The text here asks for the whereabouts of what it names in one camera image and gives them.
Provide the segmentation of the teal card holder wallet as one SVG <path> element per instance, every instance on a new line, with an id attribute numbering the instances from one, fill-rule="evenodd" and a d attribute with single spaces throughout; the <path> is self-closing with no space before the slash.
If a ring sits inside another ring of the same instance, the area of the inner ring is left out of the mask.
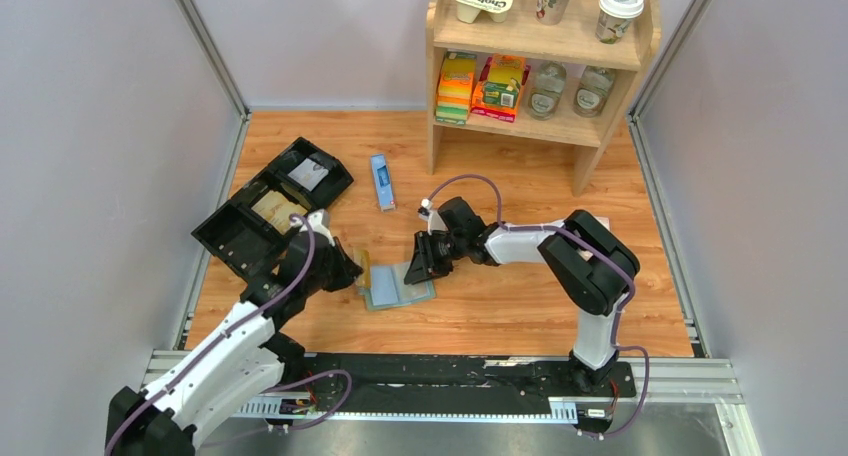
<path id="1" fill-rule="evenodd" d="M 405 307 L 429 301 L 436 297 L 430 281 L 407 285 L 403 282 L 410 263 L 372 265 L 365 279 L 356 283 L 358 293 L 364 298 L 369 311 Z"/>

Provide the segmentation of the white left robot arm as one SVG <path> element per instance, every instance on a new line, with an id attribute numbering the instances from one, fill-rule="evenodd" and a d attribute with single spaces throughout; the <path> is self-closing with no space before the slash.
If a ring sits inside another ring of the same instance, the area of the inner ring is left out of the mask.
<path id="1" fill-rule="evenodd" d="M 112 397 L 104 454 L 193 455 L 252 398 L 321 379 L 306 374 L 302 348 L 280 329 L 310 296 L 349 287 L 361 272 L 328 228 L 297 229 L 268 300 L 236 303 L 176 366 L 140 391 L 124 387 Z"/>

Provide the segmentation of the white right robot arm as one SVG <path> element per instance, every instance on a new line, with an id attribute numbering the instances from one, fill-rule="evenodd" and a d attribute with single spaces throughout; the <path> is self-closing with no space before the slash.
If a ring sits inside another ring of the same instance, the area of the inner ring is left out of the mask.
<path id="1" fill-rule="evenodd" d="M 461 197 L 438 208 L 426 203 L 419 213 L 428 227 L 414 236 L 405 284 L 446 277 L 463 258 L 487 266 L 544 264 L 578 308 L 573 386 L 592 395 L 609 383 L 609 367 L 619 354 L 616 314 L 632 294 L 640 263 L 597 218 L 576 210 L 542 225 L 487 224 Z"/>

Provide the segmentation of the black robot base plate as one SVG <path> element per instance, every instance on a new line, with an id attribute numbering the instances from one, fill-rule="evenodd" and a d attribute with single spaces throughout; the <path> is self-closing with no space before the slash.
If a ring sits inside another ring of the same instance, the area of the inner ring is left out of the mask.
<path id="1" fill-rule="evenodd" d="M 555 397 L 632 398 L 631 366 L 616 363 L 606 381 L 582 391 L 567 360 L 506 356 L 312 353 L 286 371 L 291 383 L 323 371 L 309 384 L 317 407 L 368 414 L 541 415 Z"/>

